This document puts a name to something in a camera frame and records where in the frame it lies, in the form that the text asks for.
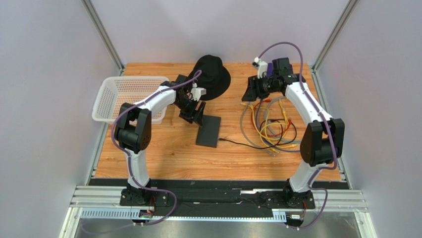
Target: gray cable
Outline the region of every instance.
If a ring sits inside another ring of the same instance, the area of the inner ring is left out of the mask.
[[[249,143],[257,148],[260,148],[258,145],[256,145],[255,143],[253,143],[248,136],[246,135],[245,131],[243,130],[243,117],[245,116],[246,110],[248,109],[250,102],[248,102],[248,104],[245,106],[245,109],[242,112],[242,115],[240,116],[240,130],[242,131],[243,136],[245,137],[245,139],[247,141],[249,141]],[[273,153],[271,153],[270,151],[267,150],[263,150],[265,151],[267,154],[271,155],[271,156],[275,156]]]
[[[273,100],[271,100],[271,102],[269,102],[268,103],[268,105],[267,105],[267,108],[269,109],[269,107],[271,106],[271,104],[273,104],[273,103],[275,103],[275,102],[277,102],[278,100],[280,100],[280,99],[283,99],[283,98],[285,98],[285,96],[281,96],[281,97],[278,97],[278,98],[275,98],[275,99],[273,99]],[[267,117],[267,115],[268,115],[268,110],[264,110],[264,118],[266,118]],[[272,129],[271,129],[271,127],[267,127],[268,129],[269,129],[269,131],[271,131],[271,133],[272,134],[276,134]],[[281,139],[281,141],[283,141],[283,142],[290,142],[290,140],[286,140],[286,139],[284,139],[284,138],[282,138]],[[294,141],[292,141],[291,143],[292,144],[300,144],[300,142],[302,142],[301,140],[294,140]]]

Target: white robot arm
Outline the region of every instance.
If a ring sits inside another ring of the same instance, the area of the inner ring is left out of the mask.
[[[198,88],[194,83],[193,88],[189,90],[188,96],[184,88],[168,90],[170,86],[174,85],[177,85],[177,81],[163,83],[156,91],[160,92],[159,94],[153,97],[156,94],[153,93],[147,98],[136,102],[135,105],[141,104],[142,102],[146,103],[128,112],[117,124],[114,137],[119,142],[119,145],[130,153],[130,155],[125,154],[126,160],[129,158],[132,159],[131,163],[127,163],[128,166],[131,164],[133,173],[133,177],[128,178],[128,183],[132,187],[140,188],[134,182],[134,179],[142,186],[146,186],[150,181],[146,164],[146,148],[151,139],[151,118],[166,106],[175,104],[181,109],[181,118],[189,123],[195,122],[199,126],[202,126],[205,102],[201,102],[197,110],[196,107],[200,97],[206,93],[206,90],[204,88]],[[133,105],[123,104],[120,108],[120,113],[131,106]],[[138,120],[136,127],[129,124],[129,121],[134,119]]]
[[[255,58],[252,65],[258,70],[258,74],[249,77],[248,89],[242,101],[255,101],[257,98],[268,97],[272,92],[282,92],[293,103],[307,125],[300,146],[302,161],[284,190],[285,200],[289,200],[293,205],[294,200],[302,201],[300,197],[309,194],[310,186],[320,173],[320,168],[333,162],[329,141],[322,138],[322,133],[326,133],[327,129],[333,135],[337,157],[341,156],[344,122],[341,119],[333,119],[321,107],[310,93],[307,83],[303,82],[302,88],[297,75],[293,74],[288,58],[273,60],[272,74],[267,73],[268,64],[260,58]],[[325,128],[321,114],[328,120],[330,128]]]

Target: gray floor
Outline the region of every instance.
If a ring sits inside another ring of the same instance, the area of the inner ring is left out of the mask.
[[[308,212],[304,224],[316,216]],[[84,229],[104,232],[130,224],[129,220],[81,220]],[[303,231],[286,229],[284,224],[269,222],[164,221],[150,227],[128,227],[105,235],[89,235],[78,230],[78,238],[360,238],[354,213],[326,212],[317,223]]]

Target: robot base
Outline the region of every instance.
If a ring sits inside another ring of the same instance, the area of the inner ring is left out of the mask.
[[[166,192],[153,192],[127,184],[127,187],[122,190],[120,205],[166,207],[172,206],[173,200],[169,199],[169,194]]]

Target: wooden table surface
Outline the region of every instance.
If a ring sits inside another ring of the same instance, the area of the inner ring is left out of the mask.
[[[165,76],[174,81],[179,74],[188,75],[194,63],[129,63],[125,76],[152,75]],[[204,115],[221,117],[219,136],[236,142],[248,143],[240,131],[240,115],[244,106],[240,105],[246,91],[247,79],[257,71],[250,63],[225,63],[230,72],[231,84],[220,97],[207,101]],[[295,73],[299,64],[293,64]],[[317,98],[308,65],[304,66],[304,78]],[[269,98],[282,96],[272,93]],[[287,99],[283,100],[287,116],[292,119],[298,131],[298,139],[305,132],[305,125]],[[296,171],[300,153],[281,152],[275,157],[242,145],[219,141],[217,148],[195,145],[198,126],[179,118],[179,109],[168,106],[162,124],[153,125],[151,143],[147,148],[148,173],[154,179],[242,179],[242,180],[286,180]],[[270,109],[271,117],[282,117],[280,107],[274,103]],[[243,126],[249,138],[263,146],[250,122],[248,110]],[[293,130],[286,139],[293,137]],[[100,161],[95,173],[97,178],[127,178],[128,171],[124,154],[111,142],[110,128],[105,139]],[[341,180],[338,170],[324,170],[318,180]]]

